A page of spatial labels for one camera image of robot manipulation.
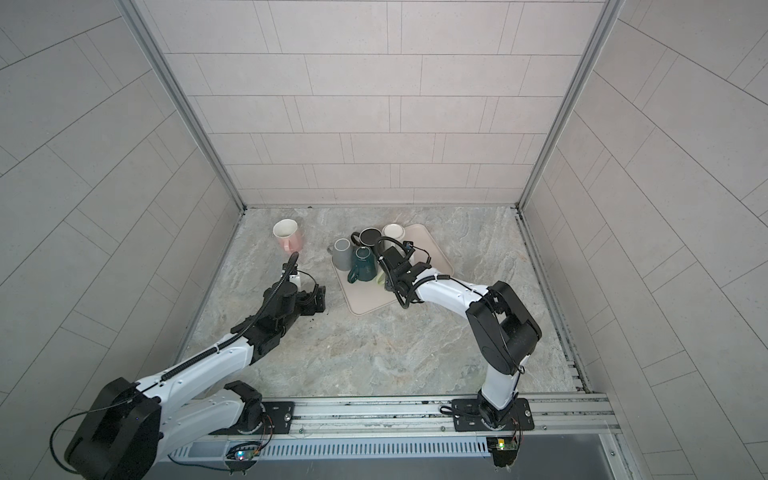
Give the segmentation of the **pink mug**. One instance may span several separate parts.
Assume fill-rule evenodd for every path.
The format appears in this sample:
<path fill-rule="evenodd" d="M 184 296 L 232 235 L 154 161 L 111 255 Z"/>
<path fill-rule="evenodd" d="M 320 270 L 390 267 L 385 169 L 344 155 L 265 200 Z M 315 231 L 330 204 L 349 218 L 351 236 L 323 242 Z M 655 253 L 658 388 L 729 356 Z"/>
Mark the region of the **pink mug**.
<path fill-rule="evenodd" d="M 293 219 L 282 219 L 274 224 L 272 229 L 274 237 L 280 247 L 287 253 L 300 252 L 303 240 L 298 223 Z"/>

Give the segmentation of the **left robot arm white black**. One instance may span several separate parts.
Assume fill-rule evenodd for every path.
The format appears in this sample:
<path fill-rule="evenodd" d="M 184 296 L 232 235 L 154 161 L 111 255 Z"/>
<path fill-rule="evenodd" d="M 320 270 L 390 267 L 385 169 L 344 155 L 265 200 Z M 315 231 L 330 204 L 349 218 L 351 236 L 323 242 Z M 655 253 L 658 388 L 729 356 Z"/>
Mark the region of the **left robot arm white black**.
<path fill-rule="evenodd" d="M 200 393 L 276 348 L 301 316 L 325 309 L 323 286 L 276 283 L 260 310 L 218 343 L 164 371 L 106 384 L 70 440 L 64 460 L 85 479 L 141 479 L 176 449 L 218 430 L 250 433 L 266 423 L 262 396 L 243 381 Z"/>

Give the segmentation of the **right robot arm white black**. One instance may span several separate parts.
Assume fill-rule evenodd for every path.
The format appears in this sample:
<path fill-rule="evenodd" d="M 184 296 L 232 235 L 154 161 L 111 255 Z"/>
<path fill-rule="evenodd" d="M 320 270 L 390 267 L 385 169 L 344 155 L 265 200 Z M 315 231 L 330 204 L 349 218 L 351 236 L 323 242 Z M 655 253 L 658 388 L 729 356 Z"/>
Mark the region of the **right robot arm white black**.
<path fill-rule="evenodd" d="M 542 338 L 542 330 L 513 288 L 498 281 L 491 286 L 462 282 L 432 267 L 410 262 L 419 248 L 411 241 L 383 236 L 374 247 L 385 284 L 404 309 L 433 303 L 464 317 L 488 364 L 478 393 L 478 416 L 491 429 L 512 419 L 525 364 Z"/>

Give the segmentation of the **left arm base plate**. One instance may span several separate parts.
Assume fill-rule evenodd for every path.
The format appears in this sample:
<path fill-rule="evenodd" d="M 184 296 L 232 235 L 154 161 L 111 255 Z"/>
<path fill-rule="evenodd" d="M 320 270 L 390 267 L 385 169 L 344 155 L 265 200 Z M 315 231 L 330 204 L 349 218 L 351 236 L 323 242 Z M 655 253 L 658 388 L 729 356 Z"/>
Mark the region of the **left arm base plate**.
<path fill-rule="evenodd" d="M 267 401 L 261 404 L 260 416 L 253 426 L 234 425 L 211 432 L 211 435 L 284 435 L 291 429 L 295 403 L 292 401 Z"/>

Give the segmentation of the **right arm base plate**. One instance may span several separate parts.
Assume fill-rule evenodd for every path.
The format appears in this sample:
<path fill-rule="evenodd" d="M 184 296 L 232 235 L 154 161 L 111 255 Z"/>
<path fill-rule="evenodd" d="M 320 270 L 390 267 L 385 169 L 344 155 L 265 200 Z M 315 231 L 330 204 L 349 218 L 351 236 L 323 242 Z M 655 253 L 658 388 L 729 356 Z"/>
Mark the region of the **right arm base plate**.
<path fill-rule="evenodd" d="M 516 397 L 498 410 L 482 397 L 452 399 L 440 411 L 454 422 L 457 432 L 516 432 L 535 429 L 532 411 L 525 398 Z"/>

